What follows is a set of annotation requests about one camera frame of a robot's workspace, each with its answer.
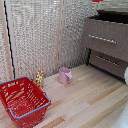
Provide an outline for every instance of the red basket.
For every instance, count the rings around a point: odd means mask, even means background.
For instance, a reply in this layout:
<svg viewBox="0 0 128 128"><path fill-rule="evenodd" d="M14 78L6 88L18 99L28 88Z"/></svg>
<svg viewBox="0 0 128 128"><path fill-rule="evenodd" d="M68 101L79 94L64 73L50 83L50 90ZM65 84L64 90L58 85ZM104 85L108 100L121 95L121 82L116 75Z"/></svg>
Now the red basket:
<svg viewBox="0 0 128 128"><path fill-rule="evenodd" d="M1 83L0 99L17 128L39 124L51 105L46 93L28 77Z"/></svg>

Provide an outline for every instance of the floor plank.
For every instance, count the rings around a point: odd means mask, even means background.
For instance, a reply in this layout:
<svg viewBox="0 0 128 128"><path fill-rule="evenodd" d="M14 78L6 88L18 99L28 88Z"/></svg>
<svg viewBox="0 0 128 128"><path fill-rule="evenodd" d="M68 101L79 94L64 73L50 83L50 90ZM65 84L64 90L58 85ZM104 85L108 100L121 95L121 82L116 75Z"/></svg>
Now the floor plank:
<svg viewBox="0 0 128 128"><path fill-rule="evenodd" d="M44 79L43 91L52 104L34 128L110 128L128 101L128 86L91 66L71 72L67 85L58 82L59 74ZM0 128L15 128L1 102Z"/></svg>

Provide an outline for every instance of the drawer handle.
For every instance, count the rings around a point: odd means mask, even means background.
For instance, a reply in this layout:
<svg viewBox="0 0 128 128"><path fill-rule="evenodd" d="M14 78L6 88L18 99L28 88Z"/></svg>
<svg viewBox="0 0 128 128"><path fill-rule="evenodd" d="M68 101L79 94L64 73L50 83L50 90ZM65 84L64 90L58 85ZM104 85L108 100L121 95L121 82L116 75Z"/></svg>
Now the drawer handle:
<svg viewBox="0 0 128 128"><path fill-rule="evenodd" d="M101 56L96 56L96 57L99 58L99 59L101 59L101 60L104 60L104 61L106 61L106 62L108 62L108 63L114 64L114 65L116 65L116 66L120 66L119 64L117 64L117 63L115 63L115 62L112 62L112 61L110 61L110 60L107 60L107 59L105 59L105 58L103 58L103 57L101 57Z"/></svg>
<svg viewBox="0 0 128 128"><path fill-rule="evenodd" d="M100 38L100 37L98 37L98 36L92 36L92 35L88 35L88 36L89 36L89 37L92 37L92 38L95 38L95 39L108 41L108 42L113 43L113 44L117 44L117 42L114 41L114 40L107 40L107 39L103 39L103 38Z"/></svg>

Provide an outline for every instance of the cabinet drawer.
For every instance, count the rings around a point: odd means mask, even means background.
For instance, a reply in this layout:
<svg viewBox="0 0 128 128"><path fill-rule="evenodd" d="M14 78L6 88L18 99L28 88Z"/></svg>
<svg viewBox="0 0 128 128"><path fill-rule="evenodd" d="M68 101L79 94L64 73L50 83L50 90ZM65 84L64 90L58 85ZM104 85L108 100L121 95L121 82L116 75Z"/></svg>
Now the cabinet drawer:
<svg viewBox="0 0 128 128"><path fill-rule="evenodd" d="M128 25L85 19L82 45L128 62Z"/></svg>
<svg viewBox="0 0 128 128"><path fill-rule="evenodd" d="M89 62L121 78L124 78L125 69L128 67L127 62L94 50L91 52Z"/></svg>

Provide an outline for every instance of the pink cup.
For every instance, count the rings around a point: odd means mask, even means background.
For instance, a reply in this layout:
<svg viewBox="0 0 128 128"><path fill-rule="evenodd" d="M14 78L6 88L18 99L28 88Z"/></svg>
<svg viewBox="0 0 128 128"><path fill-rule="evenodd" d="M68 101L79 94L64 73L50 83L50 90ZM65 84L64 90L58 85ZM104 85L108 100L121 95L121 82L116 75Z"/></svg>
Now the pink cup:
<svg viewBox="0 0 128 128"><path fill-rule="evenodd" d="M59 82L62 84L68 84L72 79L72 74L68 68L59 69Z"/></svg>

